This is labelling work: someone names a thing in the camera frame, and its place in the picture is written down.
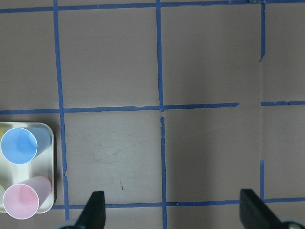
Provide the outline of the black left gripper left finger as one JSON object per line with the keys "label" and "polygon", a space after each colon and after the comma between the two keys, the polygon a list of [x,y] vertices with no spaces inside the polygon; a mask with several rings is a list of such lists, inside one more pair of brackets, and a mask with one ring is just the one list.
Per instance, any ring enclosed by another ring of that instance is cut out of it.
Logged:
{"label": "black left gripper left finger", "polygon": [[105,196],[94,191],[74,227],[76,229],[103,229],[105,226]]}

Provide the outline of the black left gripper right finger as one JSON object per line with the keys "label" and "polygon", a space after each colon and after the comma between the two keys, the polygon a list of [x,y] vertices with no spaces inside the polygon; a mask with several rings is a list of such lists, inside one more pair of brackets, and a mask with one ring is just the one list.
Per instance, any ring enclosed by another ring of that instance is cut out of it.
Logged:
{"label": "black left gripper right finger", "polygon": [[282,223],[252,189],[240,190],[239,217],[245,229],[286,228],[286,223]]}

